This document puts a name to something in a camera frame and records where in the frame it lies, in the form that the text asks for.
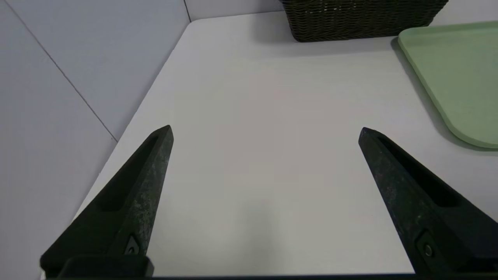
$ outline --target white wall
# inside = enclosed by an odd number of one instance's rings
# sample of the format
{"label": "white wall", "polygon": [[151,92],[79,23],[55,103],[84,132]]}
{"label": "white wall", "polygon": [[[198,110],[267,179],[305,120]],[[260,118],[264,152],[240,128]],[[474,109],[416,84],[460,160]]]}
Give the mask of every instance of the white wall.
{"label": "white wall", "polygon": [[498,0],[449,0],[431,25],[498,20]]}
{"label": "white wall", "polygon": [[189,23],[183,0],[7,0],[119,140]]}
{"label": "white wall", "polygon": [[201,18],[283,10],[279,0],[185,0],[192,21]]}
{"label": "white wall", "polygon": [[39,279],[116,141],[0,0],[0,279]]}

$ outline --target light green plastic tray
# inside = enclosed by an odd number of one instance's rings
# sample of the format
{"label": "light green plastic tray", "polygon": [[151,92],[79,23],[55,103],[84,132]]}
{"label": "light green plastic tray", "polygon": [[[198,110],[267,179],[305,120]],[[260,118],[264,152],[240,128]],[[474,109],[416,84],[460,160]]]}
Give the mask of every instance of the light green plastic tray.
{"label": "light green plastic tray", "polygon": [[411,28],[398,41],[451,132],[498,148],[498,21]]}

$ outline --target dark brown wicker basket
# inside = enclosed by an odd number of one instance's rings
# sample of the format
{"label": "dark brown wicker basket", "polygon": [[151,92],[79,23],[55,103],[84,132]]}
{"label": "dark brown wicker basket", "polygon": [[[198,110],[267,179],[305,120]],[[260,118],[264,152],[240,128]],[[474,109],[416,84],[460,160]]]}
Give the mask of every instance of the dark brown wicker basket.
{"label": "dark brown wicker basket", "polygon": [[448,0],[281,0],[299,42],[396,36],[427,26]]}

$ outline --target screw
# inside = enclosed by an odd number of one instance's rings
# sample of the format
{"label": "screw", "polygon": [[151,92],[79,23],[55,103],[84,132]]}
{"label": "screw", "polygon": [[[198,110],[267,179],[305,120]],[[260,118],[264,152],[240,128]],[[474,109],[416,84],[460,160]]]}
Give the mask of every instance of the screw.
{"label": "screw", "polygon": [[429,244],[425,244],[424,253],[428,257],[432,257],[432,255],[434,254],[434,252],[432,251],[432,247]]}

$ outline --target white table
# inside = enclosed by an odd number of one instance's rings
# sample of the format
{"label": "white table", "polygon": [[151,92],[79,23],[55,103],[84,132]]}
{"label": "white table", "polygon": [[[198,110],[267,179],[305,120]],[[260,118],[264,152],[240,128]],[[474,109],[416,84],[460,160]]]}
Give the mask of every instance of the white table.
{"label": "white table", "polygon": [[282,12],[188,26],[85,199],[155,129],[157,276],[411,273],[358,146],[404,148],[498,219],[498,153],[453,136],[395,38],[297,43]]}

